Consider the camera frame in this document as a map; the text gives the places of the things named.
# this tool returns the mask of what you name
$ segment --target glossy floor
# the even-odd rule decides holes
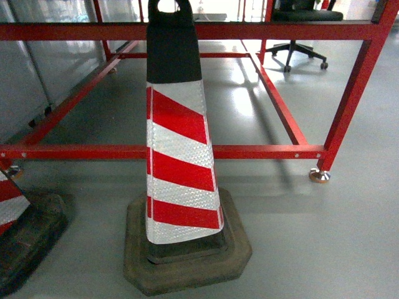
[[[267,56],[311,143],[323,143],[359,42],[308,42],[330,67],[295,53],[292,71]],[[239,42],[201,43],[203,51]],[[253,247],[240,279],[159,298],[398,298],[399,34],[393,31],[345,137],[331,182],[309,181],[315,161],[216,161]],[[247,59],[203,59],[214,144],[288,143]],[[145,143],[144,60],[123,61],[49,135],[49,143]],[[10,298],[144,298],[122,274],[125,215],[145,190],[144,161],[30,161],[24,189],[64,196],[69,228]]]

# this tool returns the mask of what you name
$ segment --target black office chair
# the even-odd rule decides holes
[[[332,11],[335,0],[331,0],[329,8],[325,10],[315,10],[315,0],[280,0],[280,8],[273,9],[272,20],[276,22],[314,22],[314,21],[342,21],[344,15],[341,12]],[[292,40],[289,44],[275,45],[273,48],[266,49],[266,52],[272,52],[273,56],[281,50],[288,50],[288,58],[284,73],[291,71],[289,62],[293,51],[298,51],[307,54],[309,58],[319,58],[323,62],[320,65],[322,70],[325,70],[329,64],[326,62],[326,56],[320,55],[313,51],[312,47],[297,44]]]

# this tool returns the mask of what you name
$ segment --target black rubber base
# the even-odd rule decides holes
[[[219,195],[224,211],[225,249],[206,256],[183,257],[160,264],[148,259],[150,243],[145,232],[147,197],[144,194],[132,202],[127,212],[125,278],[145,295],[155,296],[240,277],[251,257],[252,248],[229,192],[220,189]]]
[[[58,195],[27,198],[31,205],[0,236],[0,297],[22,287],[67,226]]]

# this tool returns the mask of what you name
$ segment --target white reflective stripe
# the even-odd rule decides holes
[[[199,114],[206,114],[204,87],[202,80],[184,83],[153,84],[157,92],[171,98]]]
[[[172,244],[217,234],[220,229],[179,226],[161,223],[147,217],[147,238],[154,244]]]
[[[206,210],[218,210],[219,193],[180,186],[154,178],[147,174],[147,195],[157,201],[169,202],[185,207],[197,207]]]
[[[212,168],[213,151],[212,145],[204,145],[201,142],[182,136],[174,131],[164,128],[151,120],[147,120],[149,147],[169,157],[181,161]]]
[[[8,178],[0,171],[0,182],[7,181]]]
[[[0,202],[0,225],[17,220],[29,206],[25,196],[18,196]]]

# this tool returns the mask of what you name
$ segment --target red metal frame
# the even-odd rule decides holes
[[[103,23],[98,1],[94,1],[97,24],[0,24],[0,40],[145,40],[145,23]],[[363,40],[350,80],[324,145],[309,145],[287,105],[262,66],[264,53],[202,53],[202,57],[249,57],[270,96],[292,145],[215,145],[216,159],[318,159],[321,170],[330,170],[339,147],[370,78],[378,56],[399,11],[399,0],[380,0],[373,21],[334,23],[270,23],[272,0],[267,0],[266,22],[199,23],[199,39],[307,39]],[[141,0],[140,19],[143,20]],[[83,89],[66,99],[40,122],[19,144],[0,145],[0,167],[10,159],[145,159],[145,145],[38,145],[41,139],[78,104],[122,59],[147,57],[129,53],[137,41],[117,53],[108,53],[108,62]]]

